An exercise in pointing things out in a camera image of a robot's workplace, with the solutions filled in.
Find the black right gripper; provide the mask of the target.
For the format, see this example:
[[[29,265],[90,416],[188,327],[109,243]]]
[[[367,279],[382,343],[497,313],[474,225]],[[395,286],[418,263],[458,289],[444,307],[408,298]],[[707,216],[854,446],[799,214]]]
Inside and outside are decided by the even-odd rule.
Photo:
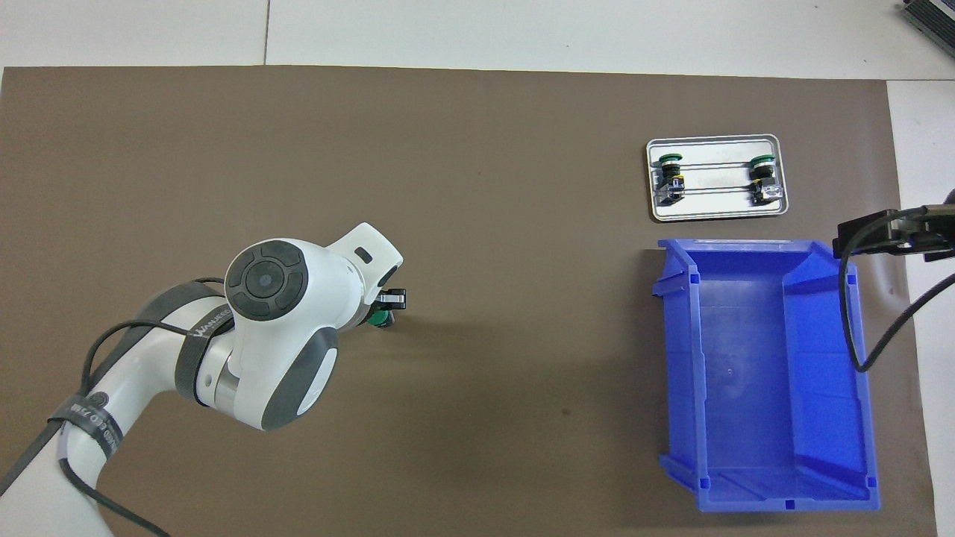
[[[833,257],[842,258],[850,240],[867,224],[892,216],[893,221],[876,227],[862,238],[851,251],[851,256],[866,254],[925,254],[925,262],[937,262],[954,257],[954,190],[948,193],[942,209],[927,223],[929,210],[881,210],[838,225],[838,234],[832,240]],[[933,249],[933,233],[940,245]]]

